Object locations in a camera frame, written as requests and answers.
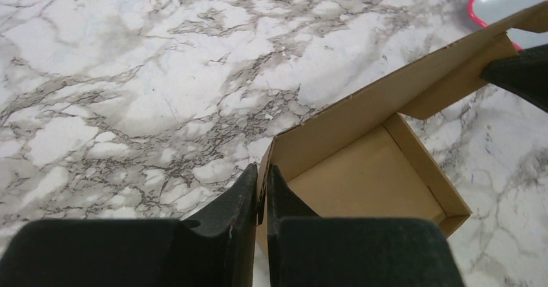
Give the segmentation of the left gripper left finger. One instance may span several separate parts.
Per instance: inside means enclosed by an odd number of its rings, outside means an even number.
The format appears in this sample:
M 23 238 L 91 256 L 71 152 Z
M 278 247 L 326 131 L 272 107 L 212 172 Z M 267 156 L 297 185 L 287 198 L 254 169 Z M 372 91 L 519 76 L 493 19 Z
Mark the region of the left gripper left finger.
M 257 167 L 179 220 L 43 219 L 1 257 L 2 286 L 251 286 Z

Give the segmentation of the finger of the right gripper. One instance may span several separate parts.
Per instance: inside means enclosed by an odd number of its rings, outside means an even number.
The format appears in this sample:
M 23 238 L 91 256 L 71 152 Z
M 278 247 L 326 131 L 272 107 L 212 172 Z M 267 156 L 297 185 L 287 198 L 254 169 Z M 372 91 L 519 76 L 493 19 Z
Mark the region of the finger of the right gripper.
M 482 70 L 480 78 L 547 112 L 547 45 L 492 61 Z

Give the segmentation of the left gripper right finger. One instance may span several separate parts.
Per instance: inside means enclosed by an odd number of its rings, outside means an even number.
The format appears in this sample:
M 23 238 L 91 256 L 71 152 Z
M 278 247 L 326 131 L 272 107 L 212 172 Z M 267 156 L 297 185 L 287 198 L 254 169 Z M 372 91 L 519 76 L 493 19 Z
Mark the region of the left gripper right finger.
M 322 218 L 266 177 L 272 286 L 463 286 L 442 231 L 420 218 Z

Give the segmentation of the brown cardboard box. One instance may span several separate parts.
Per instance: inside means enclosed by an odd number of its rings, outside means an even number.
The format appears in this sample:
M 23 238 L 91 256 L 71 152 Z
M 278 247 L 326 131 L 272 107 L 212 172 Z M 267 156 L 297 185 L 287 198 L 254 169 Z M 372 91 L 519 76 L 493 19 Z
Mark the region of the brown cardboard box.
M 547 31 L 547 3 L 526 8 L 350 94 L 276 135 L 259 168 L 277 168 L 322 217 L 414 217 L 451 235 L 468 205 L 405 122 L 425 120 L 485 85 L 481 71 L 517 51 L 508 29 Z

